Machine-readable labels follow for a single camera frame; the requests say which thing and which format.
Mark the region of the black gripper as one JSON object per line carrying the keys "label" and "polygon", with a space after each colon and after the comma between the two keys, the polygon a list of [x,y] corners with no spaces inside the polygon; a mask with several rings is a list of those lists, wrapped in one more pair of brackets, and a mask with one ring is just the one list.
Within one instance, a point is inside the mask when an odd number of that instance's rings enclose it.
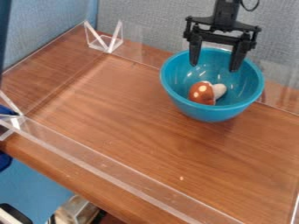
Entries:
{"label": "black gripper", "polygon": [[258,42],[262,28],[239,21],[218,24],[214,17],[188,16],[186,22],[183,37],[190,42],[191,65],[194,67],[198,65],[202,42],[211,42],[234,46],[228,70],[236,72],[252,45]]}

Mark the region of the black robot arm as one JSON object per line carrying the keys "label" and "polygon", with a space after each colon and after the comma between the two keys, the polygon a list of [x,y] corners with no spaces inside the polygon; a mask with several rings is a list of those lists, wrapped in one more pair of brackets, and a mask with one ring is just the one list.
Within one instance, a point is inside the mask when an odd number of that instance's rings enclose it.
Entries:
{"label": "black robot arm", "polygon": [[254,11],[259,3],[248,9],[243,0],[216,0],[210,17],[186,18],[183,38],[190,42],[190,63],[195,67],[202,53],[202,43],[211,42],[232,46],[228,70],[236,72],[248,51],[256,48],[259,26],[238,21],[239,7]]}

